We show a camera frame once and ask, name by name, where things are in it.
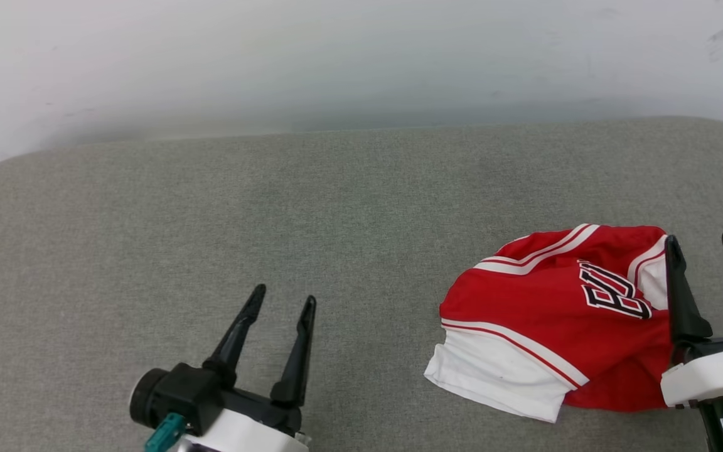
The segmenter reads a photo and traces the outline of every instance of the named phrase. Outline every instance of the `red and white jersey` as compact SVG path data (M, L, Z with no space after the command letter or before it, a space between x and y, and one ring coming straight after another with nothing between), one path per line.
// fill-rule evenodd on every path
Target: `red and white jersey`
M506 244L439 307L425 376L493 408L554 422L560 405L663 408L665 232L582 224Z

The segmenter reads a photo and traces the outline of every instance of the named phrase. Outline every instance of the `red stripe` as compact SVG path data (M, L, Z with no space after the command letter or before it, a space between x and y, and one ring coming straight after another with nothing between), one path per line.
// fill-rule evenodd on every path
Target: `red stripe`
M520 345L519 343L515 342L515 341L512 340L511 338L508 338L507 336L502 335L501 333L499 333L499 332L497 332L497 331L487 330L487 329L484 329L484 328L479 328L479 327L477 327L477 326L448 325L447 323L443 323L442 326L445 326L445 327L447 327L447 328L459 328L460 330L482 331L482 332L485 332L485 333L490 333L491 335L496 335L496 336L498 336L498 337L500 337L500 338L505 338L506 340L510 341L510 343L513 344L515 347L518 347L519 349L523 350L524 352L530 354L532 357L535 357L538 361L540 361L540 362L544 363L546 366L550 367L551 370L553 370L554 372L557 372L557 374L559 374L561 377L563 377L563 378L565 378L566 380L570 381L570 383L573 384L574 387L576 387L576 388L582 388L582 386L581 386L580 384L578 384L578 383L577 383L576 381L574 381L572 378L568 377L568 375L566 375L563 371L560 371L559 369L557 369L557 367L554 367L553 364L551 364L550 362L548 362L548 361L546 361L546 360L543 360L543 358L540 357L540 355L537 355L537 353L532 352L530 349L526 348L526 347L523 346L523 345Z
M564 241L563 243L560 243L558 246L554 246L554 248L551 248L551 249L548 249L548 250L546 250L546 251L544 251L544 252L541 252L539 255L536 255L535 257L532 257L530 260L525 261L523 264L516 264L516 263L514 263L514 262L505 262L505 261L499 261L499 260L498 260L499 257L504 257L504 258L511 259L511 257L506 257L506 256L485 257L485 259L483 259L482 262L494 262L494 263L497 263L497 264L507 264L508 266L515 266L515 267L527 266L528 263L530 263L531 261L534 261L535 259L541 257L542 255L545 255L545 254L548 254L549 252L552 252L552 251L555 251L555 250L557 250L557 249L560 249L560 248L562 248L563 246L565 246L566 244L569 244L569 243L571 243L572 241L576 240L576 237L579 237L579 235L582 234L582 232L583 232L585 229L590 228L590 226L592 226L592 224L586 225L584 228L579 229L579 231L578 231L576 234L574 234L574 236L571 237L569 240L566 240L566 241Z
M640 261L638 266L635 268L635 280L632 281L632 283L635 284L635 287L638 286L638 278L640 277L640 267L643 267L643 264L647 263L648 261L653 261L656 258L662 256L663 254L665 254L665 249L663 249L663 251L661 251L661 252L658 252L657 255L654 255L652 257L649 257L648 259L643 259L642 261Z

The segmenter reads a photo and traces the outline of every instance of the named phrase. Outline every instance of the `teal connector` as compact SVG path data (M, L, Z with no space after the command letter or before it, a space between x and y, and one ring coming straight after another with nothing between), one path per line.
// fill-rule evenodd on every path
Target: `teal connector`
M144 444L144 452L167 452L186 431L183 416L170 412Z

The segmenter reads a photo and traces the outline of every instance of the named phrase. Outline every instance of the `black letter with white outline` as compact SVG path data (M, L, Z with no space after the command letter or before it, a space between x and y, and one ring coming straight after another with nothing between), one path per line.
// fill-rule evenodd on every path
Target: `black letter with white outline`
M643 320L651 318L646 301L635 297L635 286L625 278L585 261L579 261L579 278L586 283L582 289L588 305Z

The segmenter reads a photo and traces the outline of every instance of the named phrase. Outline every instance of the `white wall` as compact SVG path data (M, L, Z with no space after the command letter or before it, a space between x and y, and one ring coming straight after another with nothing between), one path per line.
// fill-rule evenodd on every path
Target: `white wall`
M653 114L723 119L723 0L0 0L0 160Z

